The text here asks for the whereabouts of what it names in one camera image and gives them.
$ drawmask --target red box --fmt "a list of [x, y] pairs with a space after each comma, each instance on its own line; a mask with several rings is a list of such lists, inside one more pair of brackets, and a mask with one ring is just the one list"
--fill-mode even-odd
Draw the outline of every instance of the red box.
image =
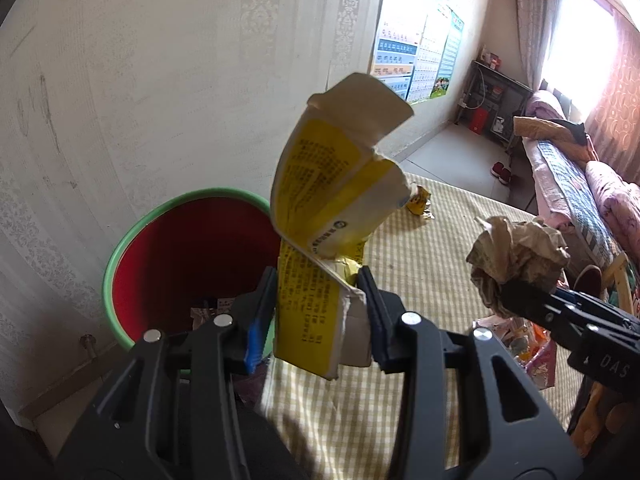
[[482, 129], [484, 128], [484, 123], [486, 122], [486, 118], [489, 116], [489, 112], [484, 108], [478, 108], [474, 111], [474, 116], [471, 118], [471, 122], [469, 123], [469, 129], [472, 132], [480, 135], [482, 133]]

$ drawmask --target crumpled paper ball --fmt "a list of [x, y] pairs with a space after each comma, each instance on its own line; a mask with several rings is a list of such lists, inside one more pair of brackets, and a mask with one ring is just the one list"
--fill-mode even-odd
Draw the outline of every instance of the crumpled paper ball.
[[545, 292], [556, 288], [570, 259], [560, 231], [540, 218], [528, 222], [511, 222], [504, 216], [477, 220], [484, 231], [466, 260], [472, 265], [471, 281], [487, 307], [498, 316], [513, 316], [502, 306], [500, 286], [515, 278]]

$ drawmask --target white wallpaper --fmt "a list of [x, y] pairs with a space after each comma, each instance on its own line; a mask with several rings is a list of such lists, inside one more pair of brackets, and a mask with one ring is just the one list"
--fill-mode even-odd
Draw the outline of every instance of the white wallpaper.
[[[487, 0], [456, 9], [452, 113]], [[306, 99], [367, 70], [380, 0], [17, 0], [0, 28], [0, 396], [19, 409], [112, 341], [100, 284], [116, 243], [172, 196], [268, 196]]]

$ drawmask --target educational chart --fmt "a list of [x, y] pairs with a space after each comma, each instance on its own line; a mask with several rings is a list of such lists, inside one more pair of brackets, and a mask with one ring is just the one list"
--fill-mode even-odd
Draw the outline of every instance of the educational chart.
[[463, 25], [443, 0], [382, 0], [370, 73], [410, 104], [446, 94]]
[[451, 76], [453, 75], [453, 67], [456, 65], [456, 57], [458, 56], [458, 50], [460, 49], [460, 41], [462, 41], [462, 28], [464, 26], [465, 24], [457, 14], [451, 11], [449, 35], [447, 36], [447, 41], [444, 44], [442, 58], [440, 59], [440, 66], [438, 67], [433, 91], [430, 95], [431, 99], [443, 96], [449, 89], [449, 83], [451, 82]]
[[427, 0], [382, 0], [371, 74], [406, 99], [427, 15]]

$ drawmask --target white cable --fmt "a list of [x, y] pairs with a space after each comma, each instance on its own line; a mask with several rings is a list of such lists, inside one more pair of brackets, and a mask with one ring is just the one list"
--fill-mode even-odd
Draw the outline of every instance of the white cable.
[[482, 75], [482, 70], [480, 70], [478, 67], [476, 68], [478, 69], [478, 72], [480, 73], [480, 79], [482, 80], [482, 101], [480, 101], [480, 104], [478, 106], [474, 106], [473, 108], [466, 107], [467, 110], [477, 110], [479, 107], [482, 106], [482, 104], [484, 104], [484, 99], [486, 98], [486, 88], [484, 88], [484, 76]]

